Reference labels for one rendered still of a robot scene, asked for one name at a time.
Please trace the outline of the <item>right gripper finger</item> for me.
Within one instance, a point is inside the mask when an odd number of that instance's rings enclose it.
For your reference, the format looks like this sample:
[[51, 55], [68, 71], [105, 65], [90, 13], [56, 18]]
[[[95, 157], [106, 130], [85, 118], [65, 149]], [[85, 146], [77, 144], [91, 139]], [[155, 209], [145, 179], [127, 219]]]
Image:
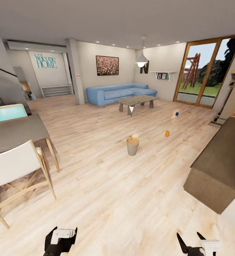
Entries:
[[182, 252], [184, 254], [188, 254], [188, 248], [191, 247], [191, 246], [186, 246], [186, 244], [184, 243], [183, 239], [181, 238], [181, 236], [179, 235], [178, 232], [177, 232], [177, 237], [178, 237]]
[[197, 234], [198, 234], [200, 239], [205, 240], [205, 238], [199, 232], [197, 232]]

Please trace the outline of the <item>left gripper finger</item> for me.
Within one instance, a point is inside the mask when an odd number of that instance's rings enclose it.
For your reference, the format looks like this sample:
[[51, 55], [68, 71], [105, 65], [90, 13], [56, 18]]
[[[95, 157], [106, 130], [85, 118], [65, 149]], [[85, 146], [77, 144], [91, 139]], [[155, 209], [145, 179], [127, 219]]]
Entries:
[[71, 238], [71, 246], [75, 244], [75, 239], [76, 239], [76, 235], [77, 235], [77, 228], [75, 229], [75, 234], [74, 236]]
[[53, 236], [53, 231], [55, 230], [55, 229], [57, 229], [58, 227], [55, 227], [47, 236], [46, 236], [46, 238], [48, 237], [48, 236]]

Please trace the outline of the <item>trash can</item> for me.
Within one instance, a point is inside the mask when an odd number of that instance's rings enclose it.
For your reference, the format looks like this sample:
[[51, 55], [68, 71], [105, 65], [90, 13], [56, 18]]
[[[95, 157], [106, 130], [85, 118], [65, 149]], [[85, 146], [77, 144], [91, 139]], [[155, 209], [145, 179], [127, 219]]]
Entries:
[[133, 137], [129, 137], [127, 140], [127, 150], [128, 150], [128, 154], [130, 156], [134, 156], [136, 155], [137, 149], [138, 149], [138, 145], [139, 145], [139, 140], [137, 138], [133, 138]]

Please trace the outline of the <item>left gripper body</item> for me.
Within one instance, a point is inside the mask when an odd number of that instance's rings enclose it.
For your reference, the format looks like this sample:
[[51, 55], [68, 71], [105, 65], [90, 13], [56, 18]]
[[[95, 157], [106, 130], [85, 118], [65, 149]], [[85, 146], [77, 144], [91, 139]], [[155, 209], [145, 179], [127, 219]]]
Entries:
[[51, 244], [52, 236], [45, 239], [45, 255], [60, 256], [62, 252], [69, 252], [71, 248], [71, 238], [61, 238], [58, 244]]

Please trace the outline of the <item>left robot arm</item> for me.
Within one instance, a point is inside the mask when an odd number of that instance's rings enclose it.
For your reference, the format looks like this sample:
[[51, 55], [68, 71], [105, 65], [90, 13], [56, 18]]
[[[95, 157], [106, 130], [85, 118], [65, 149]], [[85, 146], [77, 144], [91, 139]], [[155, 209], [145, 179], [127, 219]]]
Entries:
[[58, 229], [55, 227], [45, 238], [45, 253], [43, 256], [60, 256], [62, 252], [69, 252], [75, 244], [76, 229]]

